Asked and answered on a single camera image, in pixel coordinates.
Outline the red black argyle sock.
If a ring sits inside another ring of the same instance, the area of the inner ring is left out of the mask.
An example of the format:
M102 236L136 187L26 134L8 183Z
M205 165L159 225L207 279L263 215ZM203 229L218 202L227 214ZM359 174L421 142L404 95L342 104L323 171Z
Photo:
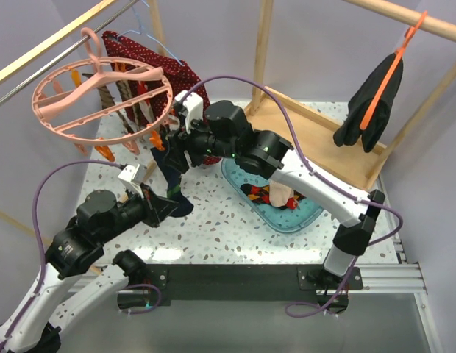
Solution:
M240 186L240 189L244 193L244 195L247 196L248 199L254 204L267 204L271 206L269 185L259 187L256 185L245 183ZM303 196L297 191L294 191L293 196L288 199L285 205L279 206L279 209L295 210L299 206L299 202L303 199L305 199L305 196Z

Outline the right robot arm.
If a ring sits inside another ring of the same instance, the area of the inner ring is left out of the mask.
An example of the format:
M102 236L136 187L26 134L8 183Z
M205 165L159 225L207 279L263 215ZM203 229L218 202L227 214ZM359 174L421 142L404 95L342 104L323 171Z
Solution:
M206 157L229 158L249 174L312 199L340 223L320 271L321 282L330 289L343 284L353 259L368 246L385 194L355 188L311 164L275 132L253 129L244 111L230 101L205 110L200 103L177 99L174 110L181 124L166 137L164 163L183 174Z

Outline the navy green striped sock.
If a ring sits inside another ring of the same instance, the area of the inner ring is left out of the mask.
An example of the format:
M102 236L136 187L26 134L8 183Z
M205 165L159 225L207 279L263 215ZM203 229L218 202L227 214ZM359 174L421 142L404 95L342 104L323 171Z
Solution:
M156 148L151 148L150 151L167 182L166 197L178 203L178 208L172 212L171 217L183 218L189 215L193 211L193 204L182 194L181 173L165 164L165 151Z

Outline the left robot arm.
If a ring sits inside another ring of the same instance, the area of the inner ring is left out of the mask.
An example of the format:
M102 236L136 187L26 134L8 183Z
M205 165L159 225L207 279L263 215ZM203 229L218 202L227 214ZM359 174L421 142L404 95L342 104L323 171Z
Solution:
M160 303L160 289L146 282L146 264L130 250L119 252L111 265L72 297L69 290L104 254L104 245L139 223L158 227L177 209L175 201L148 186L118 202L114 193L98 190L76 209L45 253L46 266L21 306L0 326L0 352L56 352L61 338L87 313L122 289L148 288Z

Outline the beige sock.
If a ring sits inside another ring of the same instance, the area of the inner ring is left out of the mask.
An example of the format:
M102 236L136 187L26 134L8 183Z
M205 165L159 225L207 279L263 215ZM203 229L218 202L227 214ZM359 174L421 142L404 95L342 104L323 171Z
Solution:
M269 182L269 201L271 206L295 208L294 190L286 185L271 180Z

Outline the pink round sock hanger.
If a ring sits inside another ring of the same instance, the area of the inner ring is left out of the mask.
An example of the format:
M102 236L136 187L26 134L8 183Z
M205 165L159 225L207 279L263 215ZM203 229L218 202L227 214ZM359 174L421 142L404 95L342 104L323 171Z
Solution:
M138 60L131 60L123 57L104 57L102 55L102 45L97 34L87 27L81 29L81 34L89 37L85 41L85 49L88 53L88 58L52 71L35 88L32 95L32 110L39 122L50 132L71 141L83 154L87 152L87 146L92 146L110 162L115 160L115 157L110 150L111 145L120 144L131 153L138 155L140 150L137 145L137 139L149 136L155 142L156 146L161 146L162 143L155 137L154 131L165 122L174 97L171 84L164 75L163 69L161 67L155 68ZM58 76L86 65L91 66L93 69L91 78L87 79L73 90L57 91L53 96L45 96L43 89L48 84L52 85L54 89L60 87L56 82ZM77 103L91 91L123 81L134 81L137 83L160 82L161 86L136 97L125 99L120 104L103 108L98 112L77 118L59 126L55 126L51 123L53 119L77 105ZM119 110L124 110L144 103L146 100L152 99L160 94L165 94L168 100L162 112L159 115L156 115L153 122L147 124L144 129L138 132L132 132L118 138L110 139L81 138L68 132L70 129L80 128L92 121L116 113Z

